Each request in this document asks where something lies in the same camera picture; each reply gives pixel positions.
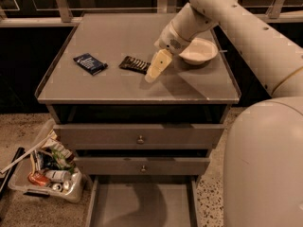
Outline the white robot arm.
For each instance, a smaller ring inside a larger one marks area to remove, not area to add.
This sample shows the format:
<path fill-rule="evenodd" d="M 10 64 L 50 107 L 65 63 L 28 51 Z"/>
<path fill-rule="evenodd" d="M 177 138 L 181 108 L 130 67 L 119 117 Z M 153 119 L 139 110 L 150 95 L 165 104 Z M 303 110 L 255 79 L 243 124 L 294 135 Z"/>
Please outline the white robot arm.
<path fill-rule="evenodd" d="M 241 55 L 253 105 L 231 126 L 223 160 L 224 227 L 303 227 L 303 49 L 238 0 L 188 0 L 162 30 L 146 81 L 194 37 L 219 26 Z"/>

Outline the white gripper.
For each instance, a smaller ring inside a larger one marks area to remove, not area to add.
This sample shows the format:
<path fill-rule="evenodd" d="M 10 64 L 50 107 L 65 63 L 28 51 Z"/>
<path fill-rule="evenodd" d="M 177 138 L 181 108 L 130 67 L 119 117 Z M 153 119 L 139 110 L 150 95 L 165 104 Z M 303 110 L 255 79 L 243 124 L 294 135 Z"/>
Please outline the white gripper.
<path fill-rule="evenodd" d="M 145 81 L 154 82 L 172 62 L 172 54 L 183 52 L 191 42 L 191 35 L 180 23 L 170 21 L 160 33 L 154 45 L 161 49 L 151 60 L 145 75 Z"/>

